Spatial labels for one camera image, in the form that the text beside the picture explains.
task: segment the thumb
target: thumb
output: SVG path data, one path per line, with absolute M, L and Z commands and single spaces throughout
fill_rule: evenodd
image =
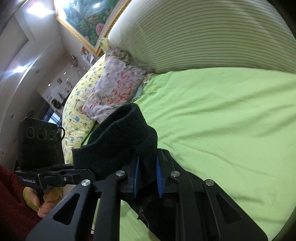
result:
M 28 193 L 30 201 L 34 204 L 34 206 L 36 208 L 39 208 L 40 200 L 39 200 L 37 194 L 35 193 L 35 190 L 33 188 L 27 187 L 27 193 Z

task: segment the striped headboard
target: striped headboard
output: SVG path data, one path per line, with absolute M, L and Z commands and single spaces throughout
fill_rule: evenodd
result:
M 296 73 L 296 40 L 266 0 L 132 0 L 108 38 L 157 73 L 222 66 Z

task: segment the green bed sheet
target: green bed sheet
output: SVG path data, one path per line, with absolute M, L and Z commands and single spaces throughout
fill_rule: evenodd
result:
M 296 75 L 208 68 L 153 76 L 136 103 L 187 171 L 213 179 L 272 240 L 296 205 Z M 154 240 L 122 203 L 120 240 Z

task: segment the camera lens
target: camera lens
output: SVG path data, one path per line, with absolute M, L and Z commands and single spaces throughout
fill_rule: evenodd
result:
M 37 137 L 41 141 L 45 140 L 45 138 L 46 138 L 46 130 L 44 128 L 40 128 L 38 130 Z
M 29 138 L 33 138 L 33 136 L 34 136 L 34 134 L 35 134 L 35 131 L 34 131 L 34 128 L 33 127 L 29 127 L 28 129 L 27 129 L 27 137 L 29 137 Z
M 49 133 L 49 139 L 50 140 L 53 140 L 54 138 L 55 138 L 55 133 L 54 133 L 54 131 L 51 131 L 50 133 Z

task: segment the framed painting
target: framed painting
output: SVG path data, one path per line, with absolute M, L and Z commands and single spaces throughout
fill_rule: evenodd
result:
M 57 20 L 98 57 L 108 34 L 131 0 L 54 0 Z

